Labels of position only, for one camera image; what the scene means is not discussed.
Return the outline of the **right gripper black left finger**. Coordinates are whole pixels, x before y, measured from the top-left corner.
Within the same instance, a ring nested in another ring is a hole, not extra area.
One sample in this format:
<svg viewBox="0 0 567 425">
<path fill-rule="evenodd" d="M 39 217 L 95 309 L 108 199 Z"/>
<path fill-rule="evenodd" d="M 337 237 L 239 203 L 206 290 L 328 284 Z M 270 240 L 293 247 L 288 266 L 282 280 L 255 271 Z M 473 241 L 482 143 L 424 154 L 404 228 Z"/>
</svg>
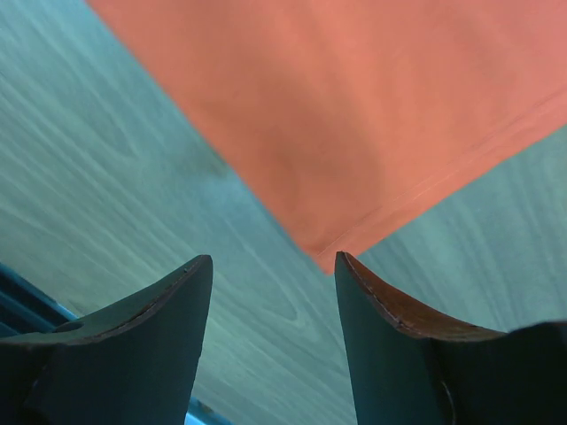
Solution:
<svg viewBox="0 0 567 425">
<path fill-rule="evenodd" d="M 1 337 L 2 423 L 184 423 L 212 286 L 200 255 L 50 333 Z"/>
</svg>

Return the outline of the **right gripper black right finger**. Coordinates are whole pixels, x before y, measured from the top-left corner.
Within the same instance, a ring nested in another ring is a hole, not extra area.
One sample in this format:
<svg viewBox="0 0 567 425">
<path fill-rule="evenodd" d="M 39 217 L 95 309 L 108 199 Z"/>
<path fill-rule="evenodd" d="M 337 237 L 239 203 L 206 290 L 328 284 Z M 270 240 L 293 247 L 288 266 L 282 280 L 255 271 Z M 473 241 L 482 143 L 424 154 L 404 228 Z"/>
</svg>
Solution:
<svg viewBox="0 0 567 425">
<path fill-rule="evenodd" d="M 360 424 L 565 423 L 564 321 L 482 328 L 394 288 L 346 252 L 334 277 Z"/>
</svg>

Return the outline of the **orange t shirt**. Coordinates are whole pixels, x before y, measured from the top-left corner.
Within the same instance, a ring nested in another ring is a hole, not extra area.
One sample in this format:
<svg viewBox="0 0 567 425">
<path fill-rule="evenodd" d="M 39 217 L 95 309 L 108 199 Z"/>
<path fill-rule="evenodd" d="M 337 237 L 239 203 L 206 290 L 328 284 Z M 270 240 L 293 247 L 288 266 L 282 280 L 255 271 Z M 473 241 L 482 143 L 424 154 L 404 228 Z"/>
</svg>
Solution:
<svg viewBox="0 0 567 425">
<path fill-rule="evenodd" d="M 566 122 L 563 1 L 94 1 L 324 271 Z"/>
</svg>

